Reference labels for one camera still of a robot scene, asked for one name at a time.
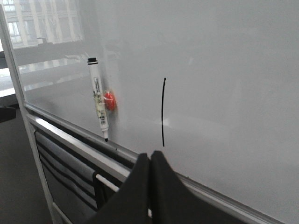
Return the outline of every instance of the gray fabric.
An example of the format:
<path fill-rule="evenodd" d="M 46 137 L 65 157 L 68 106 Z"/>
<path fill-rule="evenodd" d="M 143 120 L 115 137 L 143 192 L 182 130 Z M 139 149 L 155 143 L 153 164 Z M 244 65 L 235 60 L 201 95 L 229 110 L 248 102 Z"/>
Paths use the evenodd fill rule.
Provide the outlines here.
<path fill-rule="evenodd" d="M 96 201 L 88 195 L 94 196 L 94 170 L 39 132 L 36 140 L 54 202 L 74 224 L 86 222 L 97 208 Z"/>
<path fill-rule="evenodd" d="M 44 168 L 44 173 L 54 202 L 73 224 L 83 224 L 96 214 L 76 195 L 64 188 L 46 168 Z"/>
<path fill-rule="evenodd" d="M 49 165 L 49 163 L 47 161 L 45 161 L 42 157 L 41 157 L 41 161 L 45 164 L 46 169 L 50 170 L 56 176 L 56 178 L 58 178 L 61 182 L 63 182 L 65 185 L 67 185 L 69 188 L 71 188 L 73 191 L 75 191 L 78 195 L 80 195 L 82 198 L 84 198 L 95 209 L 97 208 L 96 201 L 93 198 L 91 198 L 89 195 L 87 195 L 82 189 L 80 189 L 73 181 L 67 179 L 66 177 L 64 177 L 60 173 L 58 173 L 56 170 L 54 170 L 51 167 L 51 165 Z"/>
<path fill-rule="evenodd" d="M 61 160 L 63 160 L 73 169 L 76 169 L 82 176 L 86 177 L 90 181 L 93 181 L 94 170 L 91 169 L 89 166 L 78 160 L 76 157 L 70 155 L 60 146 L 58 146 L 39 132 L 36 132 L 36 140 L 42 143 L 47 149 L 50 149 L 51 152 L 53 152 L 55 155 L 59 156 Z"/>
<path fill-rule="evenodd" d="M 86 183 L 84 180 L 82 180 L 80 177 L 78 177 L 76 174 L 74 174 L 72 171 L 70 171 L 67 167 L 60 164 L 57 160 L 55 160 L 52 156 L 50 156 L 41 146 L 37 145 L 37 148 L 42 153 L 42 155 L 45 156 L 50 161 L 50 163 L 52 163 L 57 169 L 59 169 L 61 172 L 65 173 L 66 175 L 70 176 L 71 178 L 73 178 L 78 184 L 80 184 L 88 192 L 90 192 L 91 194 L 94 195 L 93 186 Z"/>

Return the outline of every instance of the black marker cap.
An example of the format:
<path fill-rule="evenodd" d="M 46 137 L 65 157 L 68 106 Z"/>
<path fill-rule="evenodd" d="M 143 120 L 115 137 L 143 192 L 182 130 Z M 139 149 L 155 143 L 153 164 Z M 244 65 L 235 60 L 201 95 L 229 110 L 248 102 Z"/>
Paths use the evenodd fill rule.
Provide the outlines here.
<path fill-rule="evenodd" d="M 98 61 L 97 61 L 97 58 L 96 57 L 91 57 L 88 59 L 88 64 L 97 64 Z"/>
<path fill-rule="evenodd" d="M 96 57 L 90 57 L 88 62 L 98 62 Z"/>

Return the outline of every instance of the white surface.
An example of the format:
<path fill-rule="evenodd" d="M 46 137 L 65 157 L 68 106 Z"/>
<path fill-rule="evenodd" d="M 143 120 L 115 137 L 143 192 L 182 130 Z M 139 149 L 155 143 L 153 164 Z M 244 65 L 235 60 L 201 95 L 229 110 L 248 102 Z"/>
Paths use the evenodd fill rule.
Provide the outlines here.
<path fill-rule="evenodd" d="M 109 140 L 162 150 L 179 173 L 298 223 L 299 1 L 66 2 L 70 37 L 47 0 L 36 35 L 54 44 L 15 44 L 27 102 L 102 135 L 87 67 L 97 57 L 118 103 Z"/>
<path fill-rule="evenodd" d="M 14 88 L 0 91 L 0 98 L 15 94 Z"/>
<path fill-rule="evenodd" d="M 0 52 L 3 51 L 2 42 L 0 40 Z"/>

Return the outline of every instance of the black object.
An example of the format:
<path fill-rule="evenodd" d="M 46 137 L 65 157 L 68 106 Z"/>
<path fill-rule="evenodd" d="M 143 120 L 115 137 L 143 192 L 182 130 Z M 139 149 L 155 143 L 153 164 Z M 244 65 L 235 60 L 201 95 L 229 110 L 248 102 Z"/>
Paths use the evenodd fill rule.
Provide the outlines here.
<path fill-rule="evenodd" d="M 154 224 L 244 224 L 193 195 L 160 151 L 151 156 L 149 182 Z"/>
<path fill-rule="evenodd" d="M 0 123 L 16 118 L 16 109 L 9 106 L 0 106 Z"/>
<path fill-rule="evenodd" d="M 88 64 L 97 64 L 98 63 L 98 60 L 96 57 L 91 57 L 88 59 Z"/>
<path fill-rule="evenodd" d="M 131 174 L 86 224 L 145 224 L 148 220 L 149 159 L 140 154 Z"/>
<path fill-rule="evenodd" d="M 163 119 L 163 112 L 164 112 L 164 92 L 165 92 L 165 82 L 166 78 L 164 78 L 163 82 L 163 89 L 162 89 L 162 106 L 161 106 L 161 126 L 162 126 L 162 144 L 163 147 L 165 147 L 165 141 L 164 141 L 164 119 Z"/>

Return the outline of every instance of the floor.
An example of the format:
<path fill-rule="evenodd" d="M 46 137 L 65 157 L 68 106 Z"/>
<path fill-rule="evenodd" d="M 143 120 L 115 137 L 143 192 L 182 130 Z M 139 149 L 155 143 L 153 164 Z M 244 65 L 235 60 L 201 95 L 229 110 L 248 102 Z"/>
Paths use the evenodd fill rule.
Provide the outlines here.
<path fill-rule="evenodd" d="M 52 223 L 20 110 L 0 123 L 0 223 Z"/>

